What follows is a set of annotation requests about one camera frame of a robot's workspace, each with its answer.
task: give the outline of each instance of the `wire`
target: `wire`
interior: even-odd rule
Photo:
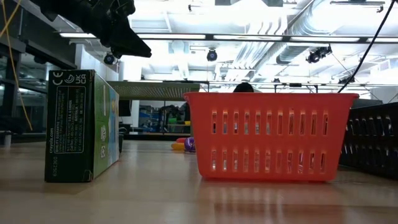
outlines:
[[[6,19],[6,10],[5,10],[5,2],[4,0],[2,0],[2,5],[3,5],[3,13],[4,13],[4,22],[5,22],[5,26],[2,29],[1,33],[0,33],[0,37],[2,37],[2,35],[4,34],[4,32],[6,31],[6,29],[8,29],[8,25],[10,24],[10,22],[12,21],[12,18],[14,18],[15,13],[17,13],[19,6],[21,5],[21,1],[19,0],[17,3],[17,6],[15,7],[14,11],[11,13],[11,16],[9,18],[9,20]]]
[[[332,56],[334,56],[334,58],[336,59],[336,61],[346,70],[346,72],[348,72],[350,75],[352,75],[352,73],[350,71],[348,71],[348,69],[337,59],[337,57],[331,53]],[[375,97],[376,99],[380,100],[376,95],[374,95],[368,88],[366,88],[365,86],[363,86],[363,88],[365,90],[367,90],[373,97]]]
[[[19,0],[18,4],[17,4],[17,6],[16,6],[16,9],[18,9],[19,3],[21,3],[21,0]],[[19,98],[21,99],[21,105],[22,105],[22,109],[24,110],[24,113],[25,113],[26,121],[27,121],[27,123],[28,123],[28,125],[29,125],[29,127],[30,127],[30,130],[33,131],[32,123],[30,122],[30,119],[29,119],[29,117],[28,117],[28,115],[27,115],[27,112],[26,112],[26,108],[25,108],[25,104],[24,104],[24,99],[22,99],[22,94],[21,94],[21,91],[19,90],[18,76],[17,76],[17,71],[16,71],[16,69],[15,69],[15,65],[14,65],[14,59],[13,59],[13,56],[12,56],[12,48],[11,48],[10,35],[9,35],[9,33],[8,33],[8,25],[9,25],[9,22],[11,22],[12,16],[13,16],[13,15],[11,15],[10,19],[7,21],[7,16],[6,16],[6,3],[4,2],[4,0],[2,0],[2,12],[3,12],[3,16],[4,16],[4,24],[5,24],[4,29],[6,30],[7,42],[8,42],[8,49],[9,49],[9,52],[10,52],[10,59],[11,59],[12,71],[13,71],[13,73],[14,73],[15,84],[16,84],[17,89],[18,89]]]
[[[388,8],[388,10],[387,10],[387,12],[386,12],[386,15],[384,16],[383,20],[381,21],[380,26],[379,26],[379,28],[377,29],[376,33],[374,34],[374,37],[373,37],[371,43],[369,44],[369,46],[368,46],[368,48],[366,49],[365,53],[363,54],[361,60],[359,61],[359,64],[358,64],[358,66],[356,67],[355,72],[354,72],[353,75],[347,80],[347,82],[343,85],[343,87],[341,87],[341,89],[338,91],[338,93],[341,93],[341,91],[343,91],[344,88],[346,88],[346,86],[350,83],[350,81],[351,81],[351,80],[355,77],[355,75],[358,73],[359,68],[362,66],[363,62],[365,61],[366,56],[368,55],[370,49],[372,48],[374,42],[376,41],[376,38],[378,37],[378,35],[379,35],[381,29],[383,28],[384,23],[386,22],[386,20],[387,20],[387,18],[388,18],[388,15],[390,14],[390,12],[391,12],[391,10],[392,10],[392,7],[394,6],[394,3],[395,3],[396,1],[397,1],[397,0],[392,0],[392,1],[391,1],[391,4],[390,4],[390,6],[389,6],[389,8]]]

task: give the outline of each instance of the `shelf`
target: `shelf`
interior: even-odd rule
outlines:
[[[198,92],[198,83],[108,82],[120,100],[185,101],[183,94]]]

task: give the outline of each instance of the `yellow cable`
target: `yellow cable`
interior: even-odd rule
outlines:
[[[3,9],[3,12],[4,12],[4,22],[6,22],[6,25],[4,26],[4,28],[2,29],[2,31],[1,31],[1,33],[0,33],[0,37],[2,37],[2,35],[4,34],[4,31],[6,31],[6,29],[8,28],[8,25],[10,24],[10,22],[12,21],[12,18],[14,18],[14,16],[15,16],[15,13],[17,13],[17,11],[18,11],[18,8],[19,8],[19,6],[21,5],[21,1],[22,0],[19,0],[18,1],[18,3],[17,3],[17,6],[15,7],[15,9],[14,9],[14,11],[11,13],[11,16],[10,16],[10,19],[7,21],[7,19],[6,19],[6,13],[5,13],[5,9]],[[3,5],[3,7],[5,7],[5,2],[4,2],[4,0],[2,0],[2,5]]]
[[[10,17],[10,19],[8,20],[8,22],[6,22],[6,21],[7,21],[7,16],[6,16],[6,6],[5,6],[5,5],[6,5],[6,3],[4,2],[4,0],[2,0],[2,11],[3,11],[3,14],[4,14],[4,23],[5,23],[4,28],[5,28],[6,34],[7,34],[7,42],[8,42],[8,49],[9,49],[9,51],[10,51],[10,59],[11,59],[12,71],[14,72],[15,84],[17,85],[17,89],[18,89],[18,93],[19,93],[19,98],[21,99],[21,105],[22,105],[22,108],[24,109],[26,121],[27,121],[28,124],[29,124],[30,130],[33,131],[32,123],[31,123],[30,120],[29,120],[29,117],[28,117],[27,112],[26,112],[24,100],[22,99],[22,94],[21,94],[21,92],[19,91],[18,76],[17,76],[17,71],[16,71],[16,69],[15,69],[15,65],[14,65],[14,59],[13,59],[13,57],[12,57],[12,48],[11,48],[10,36],[9,36],[9,33],[8,33],[8,24],[9,24],[9,22],[11,21],[12,17]]]

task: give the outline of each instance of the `security camera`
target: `security camera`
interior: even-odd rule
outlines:
[[[107,53],[104,58],[104,63],[107,65],[114,65],[117,61],[117,58],[114,57],[111,53]]]
[[[207,61],[214,62],[215,60],[217,60],[216,50],[210,49],[209,52],[207,53]]]
[[[316,50],[310,51],[310,55],[305,59],[308,63],[317,63],[327,55],[333,53],[331,47],[319,47]]]

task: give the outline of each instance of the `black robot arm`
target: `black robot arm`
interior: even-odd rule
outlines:
[[[134,0],[31,0],[50,21],[61,15],[110,47],[113,55],[150,57],[151,49],[131,30]]]

